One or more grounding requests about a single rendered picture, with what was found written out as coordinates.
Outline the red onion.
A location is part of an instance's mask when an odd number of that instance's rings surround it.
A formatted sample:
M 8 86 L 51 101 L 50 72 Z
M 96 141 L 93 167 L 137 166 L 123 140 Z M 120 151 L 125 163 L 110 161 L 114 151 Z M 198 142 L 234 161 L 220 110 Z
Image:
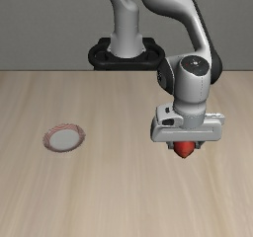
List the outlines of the red onion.
M 187 158 L 195 150 L 195 143 L 192 141 L 176 141 L 174 151 L 181 158 Z

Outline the white plate with red rim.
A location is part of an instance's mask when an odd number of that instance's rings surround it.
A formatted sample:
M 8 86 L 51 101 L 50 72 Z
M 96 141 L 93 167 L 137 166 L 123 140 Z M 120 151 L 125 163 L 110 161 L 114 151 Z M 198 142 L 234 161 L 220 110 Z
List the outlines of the white plate with red rim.
M 49 129 L 42 138 L 43 146 L 57 153 L 66 153 L 78 148 L 86 133 L 77 124 L 63 123 Z

